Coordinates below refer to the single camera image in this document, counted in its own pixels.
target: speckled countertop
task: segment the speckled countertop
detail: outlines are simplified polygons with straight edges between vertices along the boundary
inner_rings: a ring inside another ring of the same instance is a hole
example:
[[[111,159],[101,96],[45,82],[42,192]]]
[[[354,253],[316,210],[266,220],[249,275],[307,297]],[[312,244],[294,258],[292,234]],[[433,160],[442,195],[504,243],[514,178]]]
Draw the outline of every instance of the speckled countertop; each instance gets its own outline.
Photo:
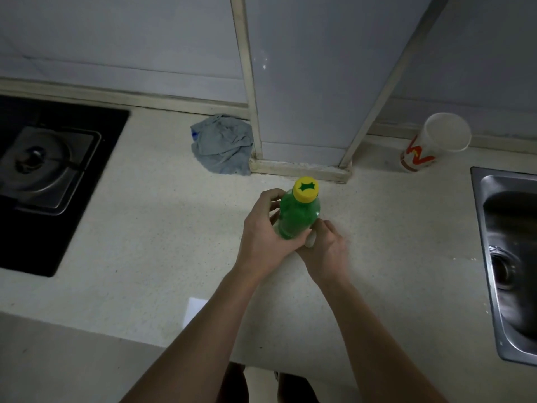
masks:
[[[292,179],[209,174],[190,151],[203,116],[134,108],[53,278],[0,269],[0,311],[167,346],[190,297],[233,264],[244,217]],[[537,157],[468,149],[416,174],[406,141],[367,137],[321,214],[348,237],[353,280],[451,401],[535,401],[537,369],[496,354],[470,167],[537,173]],[[292,255],[256,292],[233,359],[354,385],[322,294]]]

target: gas stove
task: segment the gas stove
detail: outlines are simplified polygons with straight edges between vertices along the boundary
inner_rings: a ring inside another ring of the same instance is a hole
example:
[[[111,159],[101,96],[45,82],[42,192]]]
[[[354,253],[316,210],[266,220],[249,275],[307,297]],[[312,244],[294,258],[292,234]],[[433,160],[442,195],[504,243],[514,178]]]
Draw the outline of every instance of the gas stove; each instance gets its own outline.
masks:
[[[0,96],[0,268],[55,274],[128,116]]]

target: bottle cap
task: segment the bottle cap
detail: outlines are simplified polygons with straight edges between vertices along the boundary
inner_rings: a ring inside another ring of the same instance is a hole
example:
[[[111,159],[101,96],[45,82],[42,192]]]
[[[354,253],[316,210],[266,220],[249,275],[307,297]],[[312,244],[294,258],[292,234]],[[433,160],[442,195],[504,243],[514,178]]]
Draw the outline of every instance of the bottle cap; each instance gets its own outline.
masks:
[[[319,195],[319,183],[312,177],[302,177],[293,186],[293,196],[298,202],[310,203]]]

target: dish towel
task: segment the dish towel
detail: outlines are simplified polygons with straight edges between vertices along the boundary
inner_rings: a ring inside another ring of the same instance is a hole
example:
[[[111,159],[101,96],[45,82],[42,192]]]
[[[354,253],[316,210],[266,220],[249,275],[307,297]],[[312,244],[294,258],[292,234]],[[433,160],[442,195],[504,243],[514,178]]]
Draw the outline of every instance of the dish towel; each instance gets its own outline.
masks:
[[[250,175],[252,127],[245,121],[217,114],[190,126],[192,152],[206,169],[216,174]]]

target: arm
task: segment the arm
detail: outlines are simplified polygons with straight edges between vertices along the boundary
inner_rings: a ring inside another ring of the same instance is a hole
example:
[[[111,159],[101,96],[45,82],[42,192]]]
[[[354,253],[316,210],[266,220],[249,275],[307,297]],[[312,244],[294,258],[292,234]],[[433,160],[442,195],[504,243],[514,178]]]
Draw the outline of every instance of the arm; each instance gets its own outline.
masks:
[[[214,403],[238,328],[260,281],[305,243],[308,231],[293,240],[272,229],[281,189],[265,191],[244,221],[237,262],[204,308],[125,395],[123,403]]]
[[[364,400],[445,402],[349,281],[345,239],[330,221],[318,219],[313,228],[314,246],[298,252],[336,317]]]

